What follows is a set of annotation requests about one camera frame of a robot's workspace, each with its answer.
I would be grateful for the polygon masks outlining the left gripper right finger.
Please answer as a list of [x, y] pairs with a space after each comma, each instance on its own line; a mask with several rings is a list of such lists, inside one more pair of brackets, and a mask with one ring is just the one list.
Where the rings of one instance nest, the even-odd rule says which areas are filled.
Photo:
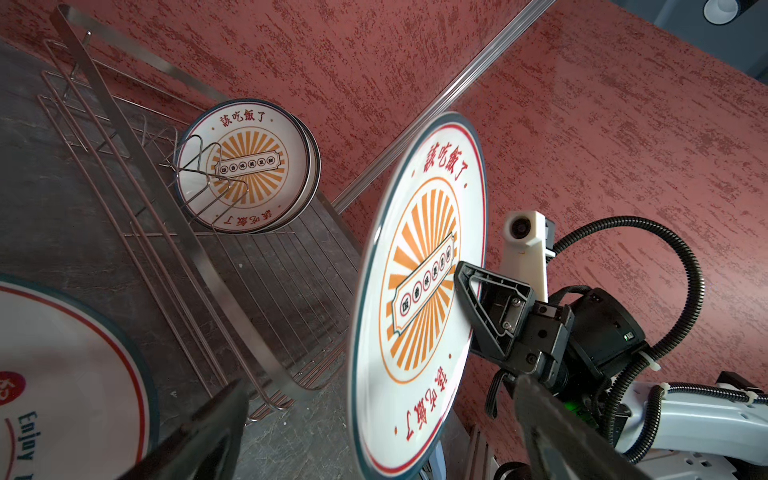
[[518, 378], [513, 400], [533, 479], [647, 477], [537, 381]]

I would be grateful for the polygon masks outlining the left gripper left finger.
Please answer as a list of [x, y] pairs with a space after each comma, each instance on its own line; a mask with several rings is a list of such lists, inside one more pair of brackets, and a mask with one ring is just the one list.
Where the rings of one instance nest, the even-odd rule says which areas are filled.
[[246, 385], [235, 380], [197, 410], [124, 479], [231, 479], [248, 413]]

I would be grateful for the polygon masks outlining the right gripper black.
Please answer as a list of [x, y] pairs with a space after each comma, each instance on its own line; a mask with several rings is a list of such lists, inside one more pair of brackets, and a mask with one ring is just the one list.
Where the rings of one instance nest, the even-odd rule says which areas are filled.
[[569, 306], [534, 303], [527, 283], [465, 261], [458, 263], [454, 281], [475, 352], [490, 360], [510, 359], [514, 378], [530, 376], [548, 390], [565, 387], [565, 352], [575, 321]]

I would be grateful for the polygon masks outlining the orange striped front plate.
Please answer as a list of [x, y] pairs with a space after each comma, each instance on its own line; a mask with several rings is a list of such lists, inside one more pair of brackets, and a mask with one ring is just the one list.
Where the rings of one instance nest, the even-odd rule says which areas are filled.
[[472, 336], [459, 265], [484, 264], [487, 209], [478, 134], [461, 114], [441, 114], [392, 174], [359, 268], [347, 414], [366, 479], [411, 479], [435, 448]]

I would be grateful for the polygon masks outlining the red patterned plate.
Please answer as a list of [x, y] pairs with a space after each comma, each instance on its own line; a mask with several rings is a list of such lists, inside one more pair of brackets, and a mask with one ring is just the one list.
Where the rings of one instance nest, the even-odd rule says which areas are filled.
[[2, 275], [2, 478], [116, 479], [158, 441], [157, 390], [129, 336], [70, 295]]

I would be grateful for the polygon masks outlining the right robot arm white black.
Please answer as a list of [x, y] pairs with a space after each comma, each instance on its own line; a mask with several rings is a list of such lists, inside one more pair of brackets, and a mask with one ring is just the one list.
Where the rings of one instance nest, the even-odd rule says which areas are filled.
[[[485, 401], [537, 382], [572, 418], [596, 428], [620, 370], [645, 358], [639, 324], [610, 294], [575, 285], [541, 301], [525, 283], [461, 263], [455, 293], [473, 329], [471, 351], [497, 367]], [[613, 445], [657, 478], [762, 478], [767, 474], [767, 396], [733, 372], [712, 385], [633, 383], [619, 401]]]

